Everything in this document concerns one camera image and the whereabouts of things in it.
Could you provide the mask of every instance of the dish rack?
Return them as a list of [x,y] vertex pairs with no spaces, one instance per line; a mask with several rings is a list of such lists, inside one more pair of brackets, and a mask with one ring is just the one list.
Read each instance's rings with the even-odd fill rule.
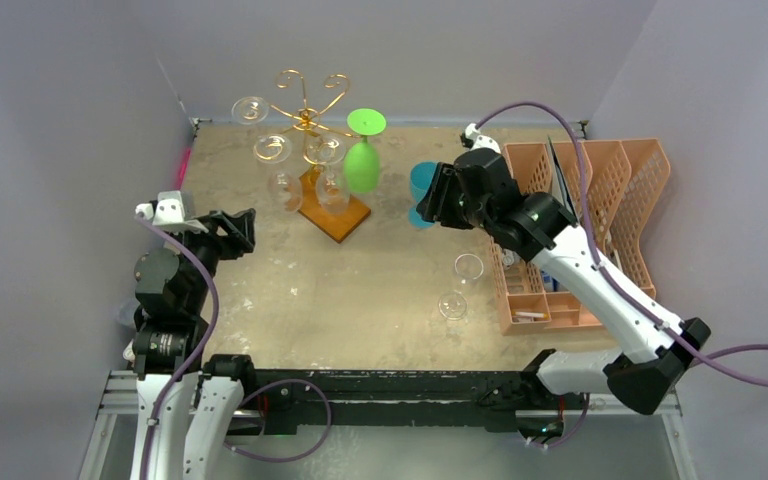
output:
[[[596,244],[641,290],[654,298],[655,286],[640,253],[640,234],[669,178],[667,156],[657,139],[580,143]],[[553,142],[553,147],[572,203],[576,212],[581,212],[575,149],[570,142]],[[522,193],[550,190],[554,162],[545,144],[507,144],[504,150]],[[506,269],[499,246],[491,240],[489,248],[503,335],[604,328],[572,293],[547,292],[536,266],[520,260]]]

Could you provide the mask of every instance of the beige tabletop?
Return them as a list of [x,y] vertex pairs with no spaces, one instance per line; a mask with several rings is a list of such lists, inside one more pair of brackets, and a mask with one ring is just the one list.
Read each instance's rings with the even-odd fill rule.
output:
[[[255,252],[221,262],[219,324],[212,353],[246,353],[259,368],[518,370],[544,348],[596,350],[605,332],[503,337],[494,307],[489,237],[481,231],[408,222],[408,175],[418,162],[452,162],[463,152],[457,128],[392,127],[371,139],[381,155],[377,190],[361,195],[372,214],[337,244],[298,213],[280,211],[252,147],[275,127],[207,125],[198,133],[184,189],[199,215],[257,210]],[[499,143],[562,139],[562,130],[486,129]],[[299,140],[298,133],[289,134]],[[307,164],[286,162],[301,175]],[[451,289],[462,253],[487,271],[467,296],[464,320],[446,321],[437,301]],[[209,318],[211,306],[205,307]]]

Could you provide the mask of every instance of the wooden base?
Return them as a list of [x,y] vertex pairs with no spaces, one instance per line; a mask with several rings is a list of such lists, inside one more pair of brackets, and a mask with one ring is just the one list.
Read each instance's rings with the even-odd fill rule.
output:
[[343,240],[366,220],[371,211],[363,202],[351,196],[349,197],[349,207],[341,215],[331,215],[326,212],[316,198],[315,185],[318,176],[319,172],[314,172],[311,169],[299,178],[304,193],[302,208],[299,209],[299,213],[335,242],[343,243]]

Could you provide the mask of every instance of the blue cup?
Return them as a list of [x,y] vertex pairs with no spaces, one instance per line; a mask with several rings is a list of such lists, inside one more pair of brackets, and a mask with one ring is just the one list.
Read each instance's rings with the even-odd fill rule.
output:
[[[434,172],[437,170],[437,163],[435,162],[422,162],[414,165],[411,169],[410,182],[411,182],[411,196],[413,200],[419,203],[425,194],[428,192],[428,188],[431,187],[431,180],[434,179]],[[433,222],[426,222],[416,213],[416,205],[411,207],[408,211],[408,221],[416,228],[428,228],[434,225]]]

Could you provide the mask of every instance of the white wall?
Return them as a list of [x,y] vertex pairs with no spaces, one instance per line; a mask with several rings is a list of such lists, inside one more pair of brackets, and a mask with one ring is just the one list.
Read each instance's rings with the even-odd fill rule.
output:
[[[768,342],[768,2],[660,0],[591,125],[672,162],[644,246],[665,304],[709,352]],[[768,377],[768,354],[726,363]],[[768,389],[699,367],[679,390],[700,478],[768,478]]]
[[[259,95],[299,108],[278,72],[331,73],[352,91],[335,117],[381,110],[395,122],[476,121],[523,98],[571,119],[596,110],[655,0],[134,0],[191,116],[227,120]],[[548,122],[532,110],[512,121]]]
[[76,478],[186,118],[124,0],[0,1],[0,478]]

